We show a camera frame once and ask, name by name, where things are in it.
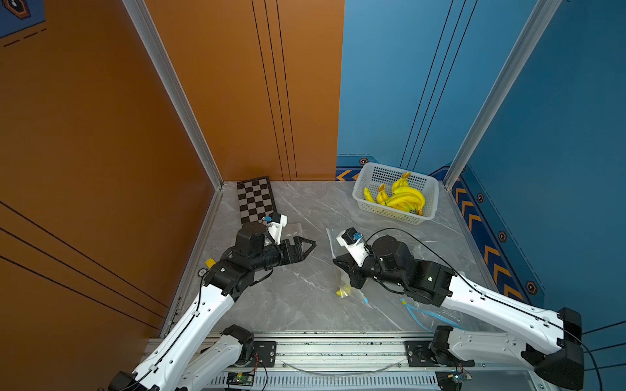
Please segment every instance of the black bracket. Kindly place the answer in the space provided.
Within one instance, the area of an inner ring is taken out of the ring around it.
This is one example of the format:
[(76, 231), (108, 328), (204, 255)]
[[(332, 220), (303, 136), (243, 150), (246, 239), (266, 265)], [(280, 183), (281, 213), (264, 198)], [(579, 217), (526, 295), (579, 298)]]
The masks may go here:
[(428, 348), (430, 341), (405, 341), (404, 352), (409, 367), (437, 367), (433, 361), (433, 353)]

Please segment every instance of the checkered board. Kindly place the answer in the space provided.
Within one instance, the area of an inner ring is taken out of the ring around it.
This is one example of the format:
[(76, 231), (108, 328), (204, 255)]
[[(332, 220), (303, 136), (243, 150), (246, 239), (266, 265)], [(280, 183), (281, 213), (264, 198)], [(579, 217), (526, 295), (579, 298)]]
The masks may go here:
[(241, 224), (259, 221), (276, 211), (268, 176), (237, 182), (237, 196), (239, 197)]

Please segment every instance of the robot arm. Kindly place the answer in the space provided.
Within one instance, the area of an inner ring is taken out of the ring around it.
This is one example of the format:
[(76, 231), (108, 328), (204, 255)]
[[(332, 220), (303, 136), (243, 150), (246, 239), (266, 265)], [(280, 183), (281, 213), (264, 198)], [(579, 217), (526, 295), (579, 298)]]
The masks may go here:
[(472, 366), (473, 360), (522, 364), (560, 387), (583, 387), (583, 351), (580, 314), (532, 307), (472, 282), (440, 263), (415, 260), (403, 242), (391, 236), (369, 246), (354, 228), (337, 241), (348, 254), (333, 260), (361, 289), (367, 278), (393, 283), (419, 303), (432, 304), (472, 315), (507, 333), (462, 332), (450, 326), (437, 328), (427, 352), (417, 352), (431, 362)]
[[(281, 220), (277, 222), (280, 228), (271, 233), (261, 223), (244, 224), (235, 245), (204, 275), (198, 295), (172, 331), (133, 373), (118, 373), (109, 391), (196, 391), (226, 367), (246, 365), (254, 335), (235, 325), (224, 330), (214, 346), (189, 361), (244, 290), (260, 282), (254, 281), (256, 271), (301, 262), (315, 248), (315, 241), (299, 236), (294, 237), (293, 245), (289, 240), (280, 241), (280, 229), (287, 219), (282, 216)], [(310, 244), (306, 251), (303, 243)]]

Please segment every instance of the orange wall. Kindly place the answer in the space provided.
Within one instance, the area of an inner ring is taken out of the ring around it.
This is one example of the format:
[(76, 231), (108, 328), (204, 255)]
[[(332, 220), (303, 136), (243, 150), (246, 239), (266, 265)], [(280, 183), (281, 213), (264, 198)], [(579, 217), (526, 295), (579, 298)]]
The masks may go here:
[(213, 188), (121, 1), (45, 6), (0, 42), (0, 375), (95, 390), (158, 335)]
[(334, 179), (344, 1), (147, 5), (224, 180)]

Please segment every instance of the aluminum frame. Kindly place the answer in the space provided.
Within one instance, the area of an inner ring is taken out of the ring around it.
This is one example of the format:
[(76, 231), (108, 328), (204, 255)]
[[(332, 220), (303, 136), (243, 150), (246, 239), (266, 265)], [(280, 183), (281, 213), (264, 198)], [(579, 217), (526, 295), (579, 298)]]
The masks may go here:
[(485, 103), (483, 103), (483, 107), (481, 107), (478, 112), (478, 116), (476, 116), (465, 140), (463, 140), (463, 144), (461, 144), (461, 148), (459, 148), (450, 165), (450, 169), (443, 180), (443, 185), (446, 190), (449, 191), (452, 189), (456, 179), (470, 160), (480, 139), (482, 139), (485, 131), (489, 128), (491, 120), (493, 120), (502, 102), (504, 102), (506, 95), (513, 86), (522, 68), (524, 68), (526, 61), (533, 52), (537, 42), (539, 42), (543, 32), (548, 27), (561, 1), (562, 0), (538, 0), (537, 4), (535, 4), (533, 12), (528, 17), (515, 45), (513, 45), (513, 49), (506, 59), (498, 78), (495, 83), (493, 83), (491, 91)]
[(185, 95), (183, 86), (180, 84), (180, 80), (176, 75), (174, 66), (170, 61), (170, 57), (165, 50), (163, 41), (159, 36), (157, 27), (150, 16), (148, 7), (144, 0), (122, 0), (130, 19), (135, 25), (135, 29), (143, 42), (143, 45), (155, 66), (155, 69), (161, 77), (161, 81), (170, 96), (170, 100), (180, 117), (180, 121), (183, 123), (189, 140), (191, 140), (193, 147), (195, 148), (202, 166), (207, 172), (208, 177), (211, 179), (211, 183), (215, 190), (219, 190), (223, 186), (222, 175), (217, 169), (213, 155), (208, 148), (207, 140), (204, 138), (198, 120), (196, 119), (193, 109)]

